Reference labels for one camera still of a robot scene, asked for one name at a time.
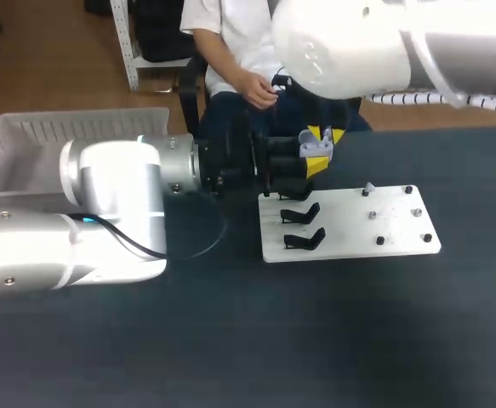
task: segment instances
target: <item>black clip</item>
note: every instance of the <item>black clip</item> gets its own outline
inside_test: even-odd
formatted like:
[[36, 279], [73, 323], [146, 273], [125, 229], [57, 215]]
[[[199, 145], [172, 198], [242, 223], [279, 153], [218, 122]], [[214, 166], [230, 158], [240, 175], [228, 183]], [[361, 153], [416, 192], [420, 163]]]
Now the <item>black clip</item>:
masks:
[[293, 210], [281, 210], [280, 217], [282, 217], [283, 224], [303, 224], [309, 225], [312, 223], [316, 215], [320, 212], [319, 202], [315, 202], [306, 214], [296, 212]]
[[280, 201], [283, 200], [284, 197], [294, 201], [306, 201], [308, 200], [308, 197], [310, 197], [310, 194], [312, 194], [312, 191], [314, 191], [314, 182], [309, 181], [306, 183], [304, 190], [283, 190], [278, 191], [278, 195], [280, 196]]
[[314, 251], [319, 244], [325, 239], [325, 229], [320, 228], [310, 239], [302, 238], [297, 235], [284, 235], [283, 242], [285, 249], [305, 249], [306, 251]]

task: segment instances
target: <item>yellow object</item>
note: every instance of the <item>yellow object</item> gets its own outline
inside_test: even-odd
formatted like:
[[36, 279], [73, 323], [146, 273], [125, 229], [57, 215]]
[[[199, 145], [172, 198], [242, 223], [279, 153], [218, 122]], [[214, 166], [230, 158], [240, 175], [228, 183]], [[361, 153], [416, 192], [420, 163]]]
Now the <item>yellow object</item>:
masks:
[[[308, 127], [314, 135], [321, 140], [322, 139], [322, 133], [320, 132], [319, 126], [309, 126]], [[333, 129], [333, 143], [336, 145], [340, 139], [342, 139], [342, 136], [344, 136], [345, 130], [342, 129]]]
[[315, 174], [326, 170], [329, 167], [328, 157], [307, 157], [306, 158], [306, 178], [309, 179]]
[[342, 136], [344, 136], [345, 131], [342, 129], [333, 129], [333, 142], [336, 145], [340, 139], [342, 139]]
[[308, 127], [310, 129], [310, 131], [312, 133], [314, 133], [314, 135], [321, 141], [322, 140], [322, 134], [321, 132], [319, 131], [319, 126], [314, 126], [314, 125], [311, 125]]

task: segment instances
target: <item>dark tabletop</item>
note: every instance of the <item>dark tabletop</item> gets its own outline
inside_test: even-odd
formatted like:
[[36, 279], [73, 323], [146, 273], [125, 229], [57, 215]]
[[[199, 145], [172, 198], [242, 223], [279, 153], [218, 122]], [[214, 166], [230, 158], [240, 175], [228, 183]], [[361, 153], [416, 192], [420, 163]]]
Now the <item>dark tabletop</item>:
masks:
[[0, 407], [496, 407], [496, 129], [350, 134], [333, 167], [418, 185], [442, 252], [265, 264], [230, 195], [155, 280], [0, 299]]

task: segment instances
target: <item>wooden floor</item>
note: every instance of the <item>wooden floor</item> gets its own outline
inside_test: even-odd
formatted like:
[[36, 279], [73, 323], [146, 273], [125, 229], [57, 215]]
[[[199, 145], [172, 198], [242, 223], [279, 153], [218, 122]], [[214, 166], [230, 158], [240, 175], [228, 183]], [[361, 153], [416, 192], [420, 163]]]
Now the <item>wooden floor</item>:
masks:
[[[167, 106], [170, 133], [185, 131], [177, 95], [132, 93], [111, 18], [86, 14], [83, 0], [0, 0], [0, 114]], [[375, 129], [492, 126], [496, 114], [447, 107], [366, 103]]]

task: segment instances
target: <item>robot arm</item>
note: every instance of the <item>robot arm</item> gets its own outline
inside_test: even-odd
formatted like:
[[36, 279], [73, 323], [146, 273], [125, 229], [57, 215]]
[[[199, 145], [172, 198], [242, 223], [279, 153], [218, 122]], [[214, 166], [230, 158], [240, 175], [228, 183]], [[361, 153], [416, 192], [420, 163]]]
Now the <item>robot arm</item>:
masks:
[[281, 176], [304, 180], [303, 163], [297, 138], [266, 140], [242, 125], [201, 144], [192, 136], [69, 142], [60, 178], [83, 212], [0, 207], [0, 294], [154, 278], [167, 266], [164, 195], [253, 184], [268, 193]]
[[280, 0], [273, 37], [289, 75], [324, 98], [496, 96], [496, 0]]

